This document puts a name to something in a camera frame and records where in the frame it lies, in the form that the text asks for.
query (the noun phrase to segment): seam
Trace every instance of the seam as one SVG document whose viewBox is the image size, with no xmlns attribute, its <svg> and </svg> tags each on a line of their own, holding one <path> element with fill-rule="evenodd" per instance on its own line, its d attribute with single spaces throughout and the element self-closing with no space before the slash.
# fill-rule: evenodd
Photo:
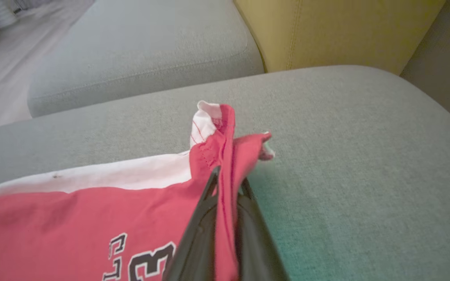
<svg viewBox="0 0 450 281">
<path fill-rule="evenodd" d="M 195 139 L 193 138 L 192 134 L 191 134 L 191 138 L 194 141 L 194 143 L 197 145 L 198 143 L 195 141 Z"/>
<path fill-rule="evenodd" d="M 200 138 L 202 138 L 202 141 L 205 142 L 204 137 L 202 137 L 202 133 L 200 133 L 199 127 L 197 126 L 197 124 L 195 123 L 194 120 L 192 120 L 192 123 L 195 125 L 195 127 L 197 128 L 197 131 L 199 132 Z"/>
<path fill-rule="evenodd" d="M 291 46 L 289 47 L 289 56 L 287 59 L 286 70 L 291 69 L 291 67 L 293 66 L 293 52 L 294 52 L 295 46 L 296 46 L 295 39 L 296 39 L 297 31 L 298 31 L 298 26 L 300 23 L 302 4 L 303 4 L 303 0 L 298 0 L 298 7 L 296 8 L 296 15 L 295 15 L 295 26 L 293 27 L 293 32 L 291 34 Z"/>
<path fill-rule="evenodd" d="M 229 55 L 227 57 L 221 57 L 219 59 L 210 59 L 210 60 L 205 60 L 202 62 L 195 62 L 193 64 L 180 64 L 178 66 L 171 66 L 169 68 L 163 68 L 163 69 L 155 69 L 153 71 L 145 71 L 145 72 L 139 72 L 139 73 L 135 73 L 132 75 L 128 75 L 128 76 L 121 76 L 118 78 L 113 78 L 111 80 L 107 80 L 107 81 L 103 81 L 103 82 L 96 82 L 96 83 L 91 83 L 91 84 L 87 84 L 87 85 L 83 85 L 83 86 L 79 86 L 79 87 L 75 87 L 75 88 L 71 88 L 71 89 L 67 89 L 64 91 L 60 91 L 60 92 L 56 92 L 54 94 L 47 94 L 46 96 L 55 96 L 57 94 L 64 94 L 64 93 L 69 93 L 69 94 L 73 94 L 76 92 L 80 92 L 83 89 L 86 89 L 88 87 L 94 87 L 94 86 L 98 86 L 98 85 L 105 85 L 105 84 L 109 84 L 109 83 L 113 83 L 113 82 L 120 82 L 121 80 L 127 80 L 129 78 L 133 78 L 136 76 L 142 76 L 142 75 L 155 75 L 156 73 L 159 73 L 161 71 L 169 71 L 169 70 L 173 70 L 173 69 L 178 69 L 178 68 L 189 68 L 191 66 L 197 66 L 197 65 L 201 65 L 201 64 L 208 64 L 208 63 L 215 63 L 215 62 L 220 62 L 222 60 L 225 59 L 230 59 L 232 57 L 236 57 L 238 55 L 242 55 L 243 53 L 245 53 L 248 50 L 250 41 L 248 38 L 248 34 L 246 33 L 246 30 L 244 28 L 244 23 L 242 22 L 242 18 L 239 17 L 239 12 L 236 11 L 236 18 L 237 21 L 241 24 L 241 28 L 243 29 L 243 35 L 244 35 L 244 39 L 246 40 L 246 45 L 244 46 L 244 49 L 238 51 L 237 53 L 233 54 L 233 55 Z"/>
<path fill-rule="evenodd" d="M 227 144 L 228 144 L 228 146 L 232 146 L 232 149 L 231 149 L 231 151 L 230 151 L 230 153 L 231 153 L 231 161 L 233 161 L 233 157 L 232 157 L 232 154 L 234 153 L 233 152 L 233 150 L 234 150 L 234 131 L 232 131 L 232 143 L 231 142 L 228 142 L 227 143 L 227 141 L 228 141 L 228 139 L 227 139 L 227 129 L 229 128 L 228 127 L 228 121 L 229 121 L 229 118 L 227 118 L 226 119 L 226 121 L 225 122 L 223 122 L 223 120 L 222 120 L 222 123 L 225 123 L 224 125 L 223 125 L 223 127 L 224 127 L 224 133 L 223 133 L 223 135 L 224 135 L 224 138 L 225 138 L 225 142 L 224 142 L 224 144 L 223 144 L 223 150 L 221 151 L 221 155 L 222 155 L 222 159 L 223 159 L 223 161 L 225 161 L 225 157 L 223 157 L 223 154 L 225 154 L 225 147 L 227 146 Z M 224 171 L 226 170 L 226 168 L 224 167 L 222 170 L 220 170 L 220 174 L 219 174 L 219 178 L 218 178 L 218 182 L 220 183 L 223 183 L 224 181 L 225 181 L 225 176 L 223 175 L 224 174 Z M 228 176 L 230 176 L 230 188 L 232 188 L 232 186 L 233 186 L 233 183 L 232 183 L 232 173 L 233 173 L 233 170 L 234 169 L 232 169 L 232 168 L 230 168 L 230 175 L 228 175 Z M 221 202 L 221 209 L 222 209 L 222 211 L 223 211 L 223 224 L 224 224 L 224 228 L 225 228 L 225 236 L 227 237 L 227 241 L 229 242 L 230 240 L 232 240 L 233 239 L 233 237 L 232 237 L 232 235 L 231 235 L 231 233 L 230 233 L 230 231 L 229 231 L 229 227 L 231 227 L 232 229 L 234 229 L 234 226 L 232 225 L 232 226 L 229 226 L 229 223 L 227 222 L 227 219 L 226 219 L 226 217 L 225 217 L 225 214 L 227 213 L 226 212 L 226 210 L 225 210 L 225 191 L 223 190 L 223 185 L 221 185 L 221 194 L 218 194 L 219 195 L 219 198 L 220 198 L 220 202 Z M 231 245 L 231 244 L 229 244 L 228 245 L 229 247 L 229 250 L 230 250 L 230 252 L 231 253 L 234 253 L 234 248 L 233 248 L 233 245 Z"/>
<path fill-rule="evenodd" d="M 215 64 L 215 63 L 217 63 L 217 61 L 215 61 L 215 62 L 205 62 L 205 63 L 203 63 L 203 64 Z M 193 64 L 193 65 L 189 65 L 189 66 L 182 66 L 182 67 L 179 67 L 180 69 L 185 69 L 185 68 L 190 68 L 190 67 L 192 67 L 192 66 L 195 66 L 195 65 L 197 65 L 197 64 Z M 76 90 L 74 90 L 74 91 L 63 91 L 63 92 L 58 92 L 58 93 L 56 93 L 56 94 L 48 94 L 48 95 L 46 95 L 46 96 L 35 96 L 35 97 L 31 97 L 31 98 L 28 98 L 27 100 L 28 101 L 33 101 L 33 103 L 41 103 L 41 102 L 43 102 L 43 103 L 45 103 L 45 104 L 48 104 L 48 100 L 50 99 L 50 98 L 53 98 L 53 99 L 55 99 L 55 101 L 57 100 L 57 98 L 61 98 L 61 97 L 64 97 L 64 96 L 71 96 L 71 95 L 73 95 L 73 94 L 77 94 L 77 93 L 79 93 L 79 92 L 81 92 L 81 91 L 85 91 L 86 89 L 91 89 L 91 87 L 105 87 L 105 86 L 108 86 L 108 85 L 115 85 L 115 84 L 118 84 L 118 83 L 122 83 L 124 80 L 128 80 L 128 79 L 130 79 L 130 78 L 134 78 L 134 80 L 139 80 L 139 79 L 141 79 L 141 78 L 147 78 L 147 77 L 150 77 L 150 76 L 153 76 L 153 75 L 157 75 L 157 73 L 159 73 L 159 72 L 161 72 L 161 71 L 166 71 L 166 70 L 168 70 L 168 69 L 163 69 L 163 70 L 160 70 L 160 71 L 157 71 L 157 72 L 153 72 L 153 73 L 147 73 L 146 75 L 144 75 L 144 76 L 141 76 L 141 75 L 133 75 L 133 76 L 129 76 L 129 77 L 126 77 L 126 78 L 122 78 L 122 79 L 119 79 L 119 80 L 111 80 L 111 81 L 107 81 L 107 82 L 101 82 L 101 83 L 97 83 L 97 84 L 95 84 L 95 85 L 89 85 L 89 86 L 87 86 L 87 87 L 82 87 L 81 89 L 76 89 Z M 191 85 L 193 85 L 193 84 L 190 84 L 190 85 L 183 85 L 183 86 L 181 86 L 181 87 L 188 87 L 188 86 L 191 86 Z M 131 97 L 131 96 L 139 96 L 139 95 L 141 95 L 141 94 L 149 94 L 149 93 L 151 93 L 151 92 L 157 92 L 157 91 L 165 91 L 165 90 L 169 90 L 169 89 L 156 89 L 155 91 L 150 91 L 150 92 L 140 92 L 140 93 L 138 93 L 138 94 L 131 94 L 131 95 L 128 95 L 128 96 L 122 96 L 122 97 L 113 97 L 113 98 L 109 98 L 109 99 L 107 99 L 107 100 L 103 100 L 103 101 L 99 101 L 99 102 L 97 102 L 97 103 L 106 103 L 107 101 L 113 101 L 113 100 L 119 100 L 119 99 L 121 99 L 121 98 L 129 98 L 129 97 Z M 65 110 L 70 110 L 70 109 L 73 109 L 73 108 L 77 108 L 77 107 L 67 107 Z"/>
<path fill-rule="evenodd" d="M 210 151 L 209 147 L 207 146 L 207 142 L 206 141 L 207 140 L 205 140 L 204 142 L 201 142 L 200 144 L 202 144 L 202 145 L 197 146 L 197 149 L 200 152 L 201 159 L 204 161 L 206 166 L 211 169 L 212 165 L 216 162 L 217 159 L 214 158 L 214 157 L 211 157 L 211 159 L 206 157 L 205 151 Z"/>
</svg>

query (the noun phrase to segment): white fabric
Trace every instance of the white fabric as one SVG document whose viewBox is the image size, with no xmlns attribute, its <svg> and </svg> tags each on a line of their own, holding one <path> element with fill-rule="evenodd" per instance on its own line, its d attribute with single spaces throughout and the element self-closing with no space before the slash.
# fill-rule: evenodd
<svg viewBox="0 0 450 281">
<path fill-rule="evenodd" d="M 221 118 L 220 105 L 198 103 L 192 120 L 191 147 L 205 142 L 216 131 L 213 119 Z M 162 189 L 191 179 L 189 151 L 155 155 L 108 164 L 75 167 L 25 176 L 0 184 L 0 196 L 24 192 L 75 192 L 88 187 L 126 190 Z"/>
</svg>

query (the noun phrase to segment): gray sofa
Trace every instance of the gray sofa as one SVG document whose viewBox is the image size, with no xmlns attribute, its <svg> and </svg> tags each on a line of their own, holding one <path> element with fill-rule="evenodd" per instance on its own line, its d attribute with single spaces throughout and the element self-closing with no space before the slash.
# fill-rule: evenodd
<svg viewBox="0 0 450 281">
<path fill-rule="evenodd" d="M 450 114 L 377 69 L 269 73 L 2 126 L 0 183 L 184 151 L 199 100 L 232 105 L 236 135 L 273 133 L 276 158 L 249 179 L 292 281 L 450 281 Z"/>
<path fill-rule="evenodd" d="M 36 71 L 32 117 L 263 73 L 231 0 L 98 0 Z"/>
</svg>

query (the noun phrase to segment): printed number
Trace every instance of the printed number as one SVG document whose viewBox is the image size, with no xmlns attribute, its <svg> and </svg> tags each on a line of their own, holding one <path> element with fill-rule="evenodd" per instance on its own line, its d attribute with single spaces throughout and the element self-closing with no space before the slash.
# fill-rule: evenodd
<svg viewBox="0 0 450 281">
<path fill-rule="evenodd" d="M 112 258 L 112 256 L 116 254 L 120 254 L 125 250 L 125 244 L 126 244 L 126 238 L 128 237 L 128 234 L 121 233 L 120 235 L 114 237 L 111 239 L 111 242 L 109 243 L 109 260 Z M 112 261 L 112 266 L 115 267 L 114 272 L 104 272 L 104 275 L 102 277 L 102 281 L 107 280 L 120 280 L 121 279 L 121 269 L 123 268 L 123 257 L 115 258 Z"/>
<path fill-rule="evenodd" d="M 104 273 L 104 277 L 102 278 L 103 281 L 112 280 L 112 279 L 116 279 L 116 280 L 121 279 L 121 267 L 123 267 L 122 257 L 120 256 L 119 258 L 115 258 L 114 261 L 112 262 L 112 264 L 114 265 L 116 270 L 114 270 L 114 272 L 111 272 L 111 273 Z"/>
<path fill-rule="evenodd" d="M 155 249 L 154 251 L 145 251 L 132 256 L 128 266 L 130 281 L 143 281 L 143 277 L 138 274 L 138 268 L 145 267 L 145 278 L 159 275 L 164 272 L 175 254 L 175 243 L 168 244 Z M 166 260 L 164 268 L 161 271 L 161 262 Z"/>
</svg>

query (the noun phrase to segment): red stitching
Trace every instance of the red stitching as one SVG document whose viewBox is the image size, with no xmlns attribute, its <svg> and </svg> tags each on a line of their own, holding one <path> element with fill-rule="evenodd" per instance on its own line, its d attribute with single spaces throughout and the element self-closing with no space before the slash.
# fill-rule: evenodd
<svg viewBox="0 0 450 281">
<path fill-rule="evenodd" d="M 197 126 L 197 124 L 195 123 L 194 120 L 192 120 L 192 123 L 194 123 L 195 127 L 197 128 L 197 131 L 199 132 L 200 138 L 202 138 L 202 140 L 205 141 L 204 137 L 202 137 L 202 134 L 200 133 L 199 127 Z"/>
<path fill-rule="evenodd" d="M 197 142 L 195 141 L 195 139 L 193 139 L 193 136 L 192 136 L 192 134 L 191 134 L 191 138 L 192 138 L 192 140 L 195 142 L 195 144 L 197 144 Z"/>
</svg>

